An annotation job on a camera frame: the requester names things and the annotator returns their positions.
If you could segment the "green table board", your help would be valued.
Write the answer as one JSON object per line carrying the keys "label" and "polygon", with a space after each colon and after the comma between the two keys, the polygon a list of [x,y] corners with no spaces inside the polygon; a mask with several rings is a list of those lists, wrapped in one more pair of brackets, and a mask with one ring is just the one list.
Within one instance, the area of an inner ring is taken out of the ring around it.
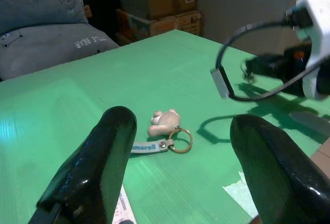
{"label": "green table board", "polygon": [[137,142],[148,140],[153,113],[171,108],[194,139],[186,154],[129,159],[124,188],[138,224],[248,224],[250,215],[224,189],[240,181],[229,135],[233,116],[261,116],[312,155],[326,137],[290,113],[330,118],[330,99],[222,99],[210,75],[219,48],[174,30],[1,82],[0,224],[28,223],[61,164],[113,106],[134,112]]}

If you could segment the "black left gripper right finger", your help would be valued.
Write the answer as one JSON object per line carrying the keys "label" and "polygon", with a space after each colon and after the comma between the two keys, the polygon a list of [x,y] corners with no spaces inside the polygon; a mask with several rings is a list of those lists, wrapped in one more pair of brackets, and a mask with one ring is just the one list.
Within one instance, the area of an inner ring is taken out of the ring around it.
{"label": "black left gripper right finger", "polygon": [[330,224],[330,178],[284,130],[241,114],[230,140],[262,224]]}

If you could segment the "brown printed cardboard box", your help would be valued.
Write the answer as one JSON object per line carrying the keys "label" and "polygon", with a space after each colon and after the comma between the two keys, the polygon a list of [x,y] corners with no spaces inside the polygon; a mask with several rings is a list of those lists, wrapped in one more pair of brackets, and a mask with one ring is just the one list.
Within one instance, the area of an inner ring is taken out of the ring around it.
{"label": "brown printed cardboard box", "polygon": [[199,36],[201,19],[202,15],[199,11],[190,11],[153,21],[150,24],[150,36],[160,35],[174,29]]}

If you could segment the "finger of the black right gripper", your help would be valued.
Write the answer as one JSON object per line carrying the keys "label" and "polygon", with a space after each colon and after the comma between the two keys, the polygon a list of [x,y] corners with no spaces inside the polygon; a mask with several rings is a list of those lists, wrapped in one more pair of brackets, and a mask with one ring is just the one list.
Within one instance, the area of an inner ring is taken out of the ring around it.
{"label": "finger of the black right gripper", "polygon": [[285,66],[283,55],[259,55],[252,59],[246,59],[241,65],[243,79],[248,82],[254,81],[254,75],[280,79],[285,81],[282,69]]}

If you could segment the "grey pillow with bear print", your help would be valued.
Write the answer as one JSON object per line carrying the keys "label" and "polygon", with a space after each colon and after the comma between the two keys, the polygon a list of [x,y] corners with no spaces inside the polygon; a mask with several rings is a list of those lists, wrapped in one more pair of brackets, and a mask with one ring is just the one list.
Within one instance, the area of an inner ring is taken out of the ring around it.
{"label": "grey pillow with bear print", "polygon": [[0,34],[22,27],[87,22],[80,0],[0,0]]}

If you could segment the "white paper card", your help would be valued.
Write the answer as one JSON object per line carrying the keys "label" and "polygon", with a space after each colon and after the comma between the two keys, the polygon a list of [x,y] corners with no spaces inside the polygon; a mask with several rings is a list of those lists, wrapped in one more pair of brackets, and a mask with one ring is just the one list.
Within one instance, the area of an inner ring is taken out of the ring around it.
{"label": "white paper card", "polygon": [[123,186],[121,186],[112,224],[137,224]]}

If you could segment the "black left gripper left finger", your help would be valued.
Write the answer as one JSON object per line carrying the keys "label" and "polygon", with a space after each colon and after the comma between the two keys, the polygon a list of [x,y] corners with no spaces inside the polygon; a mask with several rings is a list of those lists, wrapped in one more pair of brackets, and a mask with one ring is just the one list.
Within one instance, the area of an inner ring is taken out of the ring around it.
{"label": "black left gripper left finger", "polygon": [[106,110],[57,170],[28,224],[111,224],[136,131],[129,108]]}

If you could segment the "white tape piece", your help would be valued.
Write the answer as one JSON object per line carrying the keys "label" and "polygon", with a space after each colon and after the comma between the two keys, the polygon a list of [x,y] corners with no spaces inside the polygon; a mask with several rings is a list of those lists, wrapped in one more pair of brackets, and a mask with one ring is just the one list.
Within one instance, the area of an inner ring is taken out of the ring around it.
{"label": "white tape piece", "polygon": [[245,175],[242,171],[238,172],[240,179],[236,183],[231,183],[222,188],[234,199],[239,206],[253,219],[258,216],[258,211],[252,199],[252,195],[247,186]]}
{"label": "white tape piece", "polygon": [[330,119],[320,117],[309,111],[293,111],[289,116],[301,125],[330,137]]}

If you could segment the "orange printed cardboard box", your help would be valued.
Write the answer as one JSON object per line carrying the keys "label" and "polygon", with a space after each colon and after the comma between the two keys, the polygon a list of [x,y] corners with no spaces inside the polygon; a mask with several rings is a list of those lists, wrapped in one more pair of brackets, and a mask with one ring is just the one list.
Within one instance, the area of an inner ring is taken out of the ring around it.
{"label": "orange printed cardboard box", "polygon": [[121,9],[116,10],[119,32],[131,41],[156,36],[156,22],[139,18]]}

